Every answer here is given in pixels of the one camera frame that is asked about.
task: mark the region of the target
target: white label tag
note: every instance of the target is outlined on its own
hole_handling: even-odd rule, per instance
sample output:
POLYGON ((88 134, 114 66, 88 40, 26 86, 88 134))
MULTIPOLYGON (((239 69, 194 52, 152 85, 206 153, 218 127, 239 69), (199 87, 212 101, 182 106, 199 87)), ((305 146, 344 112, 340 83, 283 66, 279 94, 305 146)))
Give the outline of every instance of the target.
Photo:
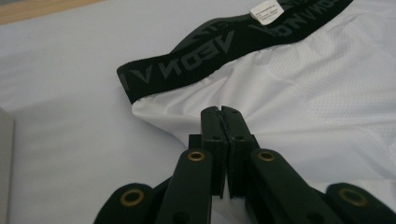
POLYGON ((276 0, 267 0, 250 10, 250 15, 262 25, 275 21, 282 13, 283 8, 276 0))

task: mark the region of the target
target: white fabric surface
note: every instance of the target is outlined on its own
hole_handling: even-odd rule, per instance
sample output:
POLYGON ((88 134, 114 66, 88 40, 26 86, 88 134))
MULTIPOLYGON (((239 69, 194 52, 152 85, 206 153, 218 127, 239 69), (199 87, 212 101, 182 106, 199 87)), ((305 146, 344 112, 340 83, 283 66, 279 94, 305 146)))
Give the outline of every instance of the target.
MULTIPOLYGON (((356 0, 300 43, 253 52, 130 113, 118 66, 259 3, 111 0, 0 26, 0 107, 16 121, 8 223, 93 223, 118 187, 160 184, 210 105, 240 110, 312 186, 355 183, 396 210, 394 1, 356 0)), ((212 223, 247 223, 242 200, 213 208, 212 223)))

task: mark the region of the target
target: clip jaw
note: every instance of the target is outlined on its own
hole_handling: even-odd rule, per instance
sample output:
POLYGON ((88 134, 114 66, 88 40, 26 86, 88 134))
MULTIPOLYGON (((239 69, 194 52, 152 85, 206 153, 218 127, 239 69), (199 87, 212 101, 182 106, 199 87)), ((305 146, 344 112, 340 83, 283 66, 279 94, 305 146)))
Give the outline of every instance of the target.
POLYGON ((369 192, 349 184, 311 189, 277 152, 260 149, 241 113, 215 106, 201 113, 173 176, 152 189, 116 190, 94 224, 209 224, 212 196, 245 197, 251 223, 396 223, 396 214, 369 192))

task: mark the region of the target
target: gray object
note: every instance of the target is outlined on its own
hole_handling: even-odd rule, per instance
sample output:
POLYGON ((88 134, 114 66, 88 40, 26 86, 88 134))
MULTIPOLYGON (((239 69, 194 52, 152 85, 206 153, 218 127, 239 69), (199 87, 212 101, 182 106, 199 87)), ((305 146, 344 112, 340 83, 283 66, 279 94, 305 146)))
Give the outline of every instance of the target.
POLYGON ((7 223, 14 120, 0 108, 0 224, 7 223))

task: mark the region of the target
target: beige surface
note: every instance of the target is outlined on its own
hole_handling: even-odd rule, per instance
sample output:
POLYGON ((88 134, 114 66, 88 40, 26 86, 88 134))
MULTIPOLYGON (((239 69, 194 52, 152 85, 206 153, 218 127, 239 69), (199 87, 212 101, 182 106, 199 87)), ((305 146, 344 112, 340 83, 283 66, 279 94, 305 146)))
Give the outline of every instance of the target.
POLYGON ((28 20, 103 0, 26 0, 0 6, 0 25, 28 20))

